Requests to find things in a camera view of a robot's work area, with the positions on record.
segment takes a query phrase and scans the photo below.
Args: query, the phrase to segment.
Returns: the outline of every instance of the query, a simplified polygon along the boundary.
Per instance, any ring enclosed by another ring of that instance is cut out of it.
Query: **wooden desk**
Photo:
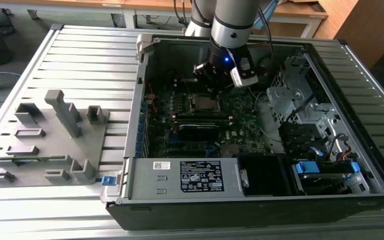
[[[176,1],[178,15],[182,15],[181,0]],[[185,1],[184,11],[186,17],[190,16],[190,10],[190,3]],[[133,18],[136,15],[174,16],[173,2],[172,0],[125,0],[122,12],[126,27],[134,28]],[[313,37],[321,20],[326,17],[328,14],[325,12],[316,12],[308,3],[286,2],[276,7],[273,17],[270,18],[270,25],[277,27],[281,27],[280,24],[304,25],[301,34],[298,34],[297,37],[310,38]]]
[[[181,0],[177,11],[181,14]],[[172,0],[0,0],[0,8],[124,14],[126,28],[136,28],[136,15],[174,16]],[[185,16],[190,16],[190,3],[185,1]],[[272,25],[304,25],[300,37],[310,38],[326,13],[314,12],[306,3],[286,2],[277,6]]]

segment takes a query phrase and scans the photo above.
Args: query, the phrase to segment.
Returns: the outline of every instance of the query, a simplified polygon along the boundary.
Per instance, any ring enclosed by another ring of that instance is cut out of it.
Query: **table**
[[[190,3],[185,1],[185,16],[190,16]],[[177,0],[178,15],[182,12],[181,1]],[[172,0],[125,0],[122,4],[126,27],[134,28],[134,15],[174,16]],[[300,35],[301,38],[310,38],[317,30],[321,21],[328,17],[324,12],[316,12],[308,3],[286,2],[280,4],[270,18],[270,22],[304,24],[305,28]]]
[[[124,136],[136,79],[138,34],[181,35],[180,31],[108,27],[54,27],[0,109],[0,141],[16,124],[20,102],[41,99],[61,89],[77,109],[89,104],[110,111],[98,178],[122,167]],[[384,154],[384,91],[349,47],[334,40],[274,37],[277,42],[310,43],[324,61],[368,132]],[[361,212],[337,222],[254,228],[209,228],[185,231],[124,231],[104,209],[100,183],[82,186],[0,188],[0,239],[346,239],[384,235],[384,210]]]
[[[181,11],[181,1],[176,1]],[[130,29],[136,28],[136,15],[174,16],[170,0],[0,0],[0,8],[124,14]],[[185,16],[190,16],[189,1],[185,1]],[[326,17],[326,13],[316,12],[306,3],[286,2],[277,6],[270,22],[304,24],[300,37],[310,38]]]

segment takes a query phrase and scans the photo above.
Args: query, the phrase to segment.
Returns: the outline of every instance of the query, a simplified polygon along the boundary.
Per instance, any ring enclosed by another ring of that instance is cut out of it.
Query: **floor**
[[[37,15],[40,19],[30,20],[25,10],[13,12],[10,19],[16,27],[16,33],[5,37],[5,42],[9,49],[14,52],[14,58],[8,64],[0,66],[0,72],[22,72],[52,24],[113,27],[109,14],[38,11]],[[154,24],[145,24],[144,17],[137,17],[137,25],[140,28],[181,29],[181,25],[173,17],[161,16],[152,19],[152,22]],[[384,57],[370,71],[384,87]],[[6,98],[16,79],[13,75],[0,75],[0,101]]]

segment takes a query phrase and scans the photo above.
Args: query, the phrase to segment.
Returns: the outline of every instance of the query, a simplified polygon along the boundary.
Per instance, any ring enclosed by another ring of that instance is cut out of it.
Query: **barcode label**
[[[170,168],[170,162],[168,161],[154,161],[153,170],[168,170]]]

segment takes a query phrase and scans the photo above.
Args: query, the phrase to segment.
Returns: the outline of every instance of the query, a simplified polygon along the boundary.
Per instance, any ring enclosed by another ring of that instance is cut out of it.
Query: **wooden cabinet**
[[[314,38],[342,39],[370,68],[384,54],[384,0],[318,0],[328,19]]]

